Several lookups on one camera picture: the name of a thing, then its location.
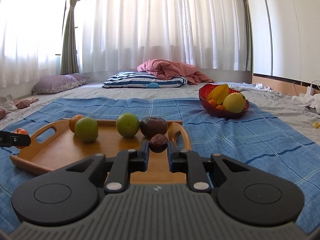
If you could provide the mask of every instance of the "fruit bowl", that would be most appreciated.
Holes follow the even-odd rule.
[[[206,98],[209,95],[209,93],[216,88],[218,85],[213,84],[206,84],[202,88],[199,89],[199,100],[202,107],[207,111],[208,114],[214,115],[218,118],[226,118],[226,119],[237,119],[243,116],[249,109],[249,101],[246,100],[245,106],[242,112],[234,114],[232,112],[229,112],[227,110],[219,110],[212,107],[207,101]],[[229,94],[231,93],[240,93],[237,90],[233,90],[229,88]]]

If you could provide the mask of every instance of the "mangosteen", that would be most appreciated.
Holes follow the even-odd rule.
[[[140,123],[140,131],[147,138],[152,138],[156,134],[165,134],[168,130],[168,124],[165,119],[148,116]]]
[[[161,153],[167,148],[168,138],[163,134],[156,134],[149,142],[149,149],[154,153]]]

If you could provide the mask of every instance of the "green apple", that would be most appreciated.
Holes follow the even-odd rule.
[[[76,122],[75,134],[82,142],[94,142],[99,136],[98,123],[91,117],[84,117]]]
[[[116,128],[124,138],[131,138],[139,131],[139,119],[131,113],[121,114],[116,120]]]

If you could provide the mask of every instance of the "blue checkered cloth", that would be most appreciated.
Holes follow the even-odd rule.
[[[139,119],[159,116],[166,120],[182,120],[193,150],[201,156],[222,153],[292,181],[305,195],[305,205],[297,225],[306,233],[319,225],[320,146],[252,103],[249,112],[241,119],[226,120],[208,115],[197,98],[59,99],[4,130],[25,128],[33,134],[50,122],[71,118],[75,114],[116,119],[124,112],[134,113]],[[40,139],[45,140],[48,136],[43,134]],[[11,207],[12,192],[33,177],[13,166],[9,156],[17,153],[15,147],[0,148],[0,229],[6,233],[19,225]]]

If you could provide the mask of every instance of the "small orange fruit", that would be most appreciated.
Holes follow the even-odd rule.
[[[209,100],[208,103],[209,103],[213,108],[215,108],[215,107],[217,106],[217,101],[214,100],[214,99]]]
[[[69,128],[70,128],[70,130],[71,130],[73,133],[75,133],[76,123],[77,123],[80,119],[82,119],[82,118],[84,118],[84,116],[78,114],[78,115],[75,115],[74,117],[72,117],[72,118],[70,119],[70,121],[69,121]]]
[[[223,107],[223,105],[218,105],[218,106],[216,106],[216,109],[218,109],[218,110],[224,110],[224,107]]]
[[[28,134],[28,132],[26,130],[24,130],[23,128],[18,128],[17,130],[15,130],[13,133],[18,133],[18,134]],[[25,146],[15,146],[18,149],[23,149],[25,148]]]

